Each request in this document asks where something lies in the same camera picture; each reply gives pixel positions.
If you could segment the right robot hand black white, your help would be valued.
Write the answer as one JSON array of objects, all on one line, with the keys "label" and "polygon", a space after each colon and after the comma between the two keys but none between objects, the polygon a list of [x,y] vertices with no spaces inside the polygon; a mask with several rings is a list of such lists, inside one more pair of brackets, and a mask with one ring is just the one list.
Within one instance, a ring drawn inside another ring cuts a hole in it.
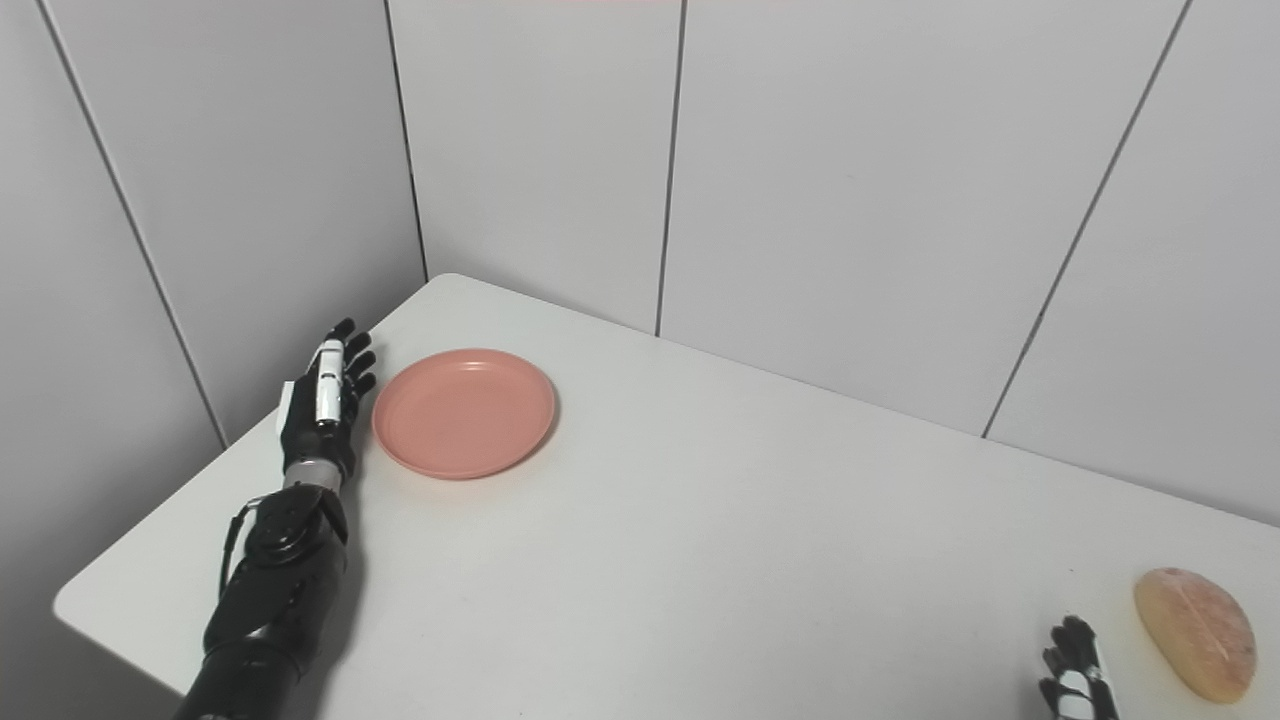
[{"label": "right robot hand black white", "polygon": [[1053,719],[1119,719],[1117,703],[1089,623],[1065,616],[1042,651],[1047,675],[1038,682]]}]

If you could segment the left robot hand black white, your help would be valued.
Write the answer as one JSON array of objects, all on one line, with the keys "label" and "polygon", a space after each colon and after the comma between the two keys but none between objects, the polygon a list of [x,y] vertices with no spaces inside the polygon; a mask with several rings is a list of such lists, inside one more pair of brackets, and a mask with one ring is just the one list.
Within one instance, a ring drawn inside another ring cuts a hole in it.
[{"label": "left robot hand black white", "polygon": [[285,383],[276,410],[284,487],[316,486],[338,495],[355,474],[355,424],[378,386],[372,338],[351,318],[329,329],[302,375]]}]

